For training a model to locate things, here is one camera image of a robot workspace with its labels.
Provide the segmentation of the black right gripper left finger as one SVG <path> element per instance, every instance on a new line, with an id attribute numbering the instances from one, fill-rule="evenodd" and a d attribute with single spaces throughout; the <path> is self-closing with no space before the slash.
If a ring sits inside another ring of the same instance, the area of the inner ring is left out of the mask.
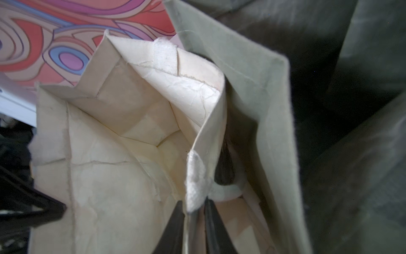
<path id="1" fill-rule="evenodd" d="M 185 214 L 178 201 L 153 254 L 182 254 Z"/>

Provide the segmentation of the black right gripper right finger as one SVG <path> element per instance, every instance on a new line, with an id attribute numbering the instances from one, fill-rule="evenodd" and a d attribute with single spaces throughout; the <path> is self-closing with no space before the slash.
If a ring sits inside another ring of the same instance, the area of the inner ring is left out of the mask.
<path id="1" fill-rule="evenodd" d="M 206 252 L 208 254 L 237 254 L 215 203 L 204 203 Z"/>

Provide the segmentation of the cream canvas tote bag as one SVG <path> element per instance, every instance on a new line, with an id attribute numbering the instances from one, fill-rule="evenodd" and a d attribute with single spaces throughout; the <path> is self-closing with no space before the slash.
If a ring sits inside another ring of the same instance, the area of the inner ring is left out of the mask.
<path id="1" fill-rule="evenodd" d="M 34 185 L 67 206 L 31 254 L 150 254 L 177 202 L 215 201 L 239 254 L 276 252 L 226 140 L 226 79 L 167 39 L 106 31 L 78 84 L 40 85 Z"/>

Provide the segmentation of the olive green canvas bag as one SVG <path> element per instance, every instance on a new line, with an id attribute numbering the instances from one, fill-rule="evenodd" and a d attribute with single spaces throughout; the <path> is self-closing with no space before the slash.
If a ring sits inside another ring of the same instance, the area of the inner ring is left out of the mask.
<path id="1" fill-rule="evenodd" d="M 227 138 L 281 254 L 406 251 L 405 1 L 165 1 L 227 79 Z"/>

